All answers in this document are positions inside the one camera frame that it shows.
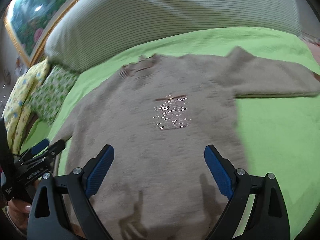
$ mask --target framed picture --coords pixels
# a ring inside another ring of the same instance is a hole
[[[28,67],[41,57],[50,32],[77,1],[11,1],[5,13],[4,25]]]

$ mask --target painting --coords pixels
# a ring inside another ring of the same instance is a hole
[[[6,22],[15,39],[17,39],[16,43],[20,46],[20,50],[27,56],[29,61],[35,53],[35,49],[47,25],[51,23],[50,20],[57,12],[59,13],[59,9],[67,1],[12,0],[10,3],[7,9]]]

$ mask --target green patterned pillow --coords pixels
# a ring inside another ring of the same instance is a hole
[[[78,75],[55,66],[43,85],[29,96],[26,104],[39,119],[51,125],[77,78]]]

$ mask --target screw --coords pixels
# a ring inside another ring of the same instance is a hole
[[[244,175],[244,174],[245,174],[245,171],[244,171],[244,169],[237,169],[237,173],[238,173],[239,175]]]
[[[75,169],[72,171],[72,173],[73,173],[73,174],[80,174],[81,171],[82,171],[81,168],[75,168]]]
[[[45,174],[43,174],[42,178],[44,179],[48,179],[50,177],[50,173],[46,172]]]
[[[275,178],[275,175],[273,173],[268,173],[268,178],[269,179],[274,179]]]

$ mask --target blue gripper pad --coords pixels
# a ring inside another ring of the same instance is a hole
[[[87,198],[90,198],[92,195],[96,195],[98,192],[100,185],[113,162],[114,155],[113,147],[110,145],[100,158],[99,162],[93,168],[87,179],[87,186],[85,190]]]
[[[207,163],[221,194],[230,200],[233,196],[231,178],[209,146],[204,149],[204,160]]]
[[[31,154],[36,155],[49,146],[49,140],[43,139],[41,142],[31,148]]]

